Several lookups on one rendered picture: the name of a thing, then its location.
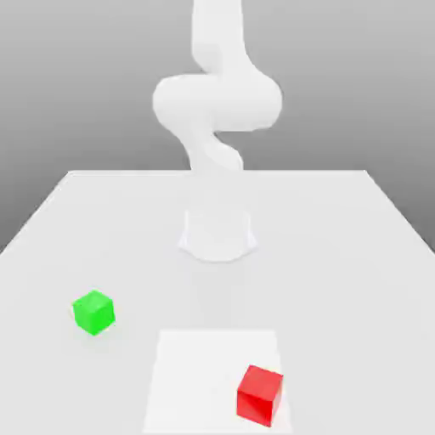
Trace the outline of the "small red cube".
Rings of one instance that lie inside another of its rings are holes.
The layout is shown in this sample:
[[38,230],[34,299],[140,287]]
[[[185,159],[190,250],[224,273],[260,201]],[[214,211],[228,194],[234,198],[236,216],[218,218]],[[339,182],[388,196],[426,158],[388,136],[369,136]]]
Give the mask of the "small red cube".
[[236,414],[271,427],[283,391],[284,377],[277,372],[249,365],[236,392]]

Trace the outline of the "small green cube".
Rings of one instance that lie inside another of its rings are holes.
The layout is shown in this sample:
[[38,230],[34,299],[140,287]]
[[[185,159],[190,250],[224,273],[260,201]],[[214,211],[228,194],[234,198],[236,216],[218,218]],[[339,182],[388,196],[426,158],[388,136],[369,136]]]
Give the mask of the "small green cube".
[[92,290],[72,303],[76,324],[92,336],[109,328],[116,321],[113,300]]

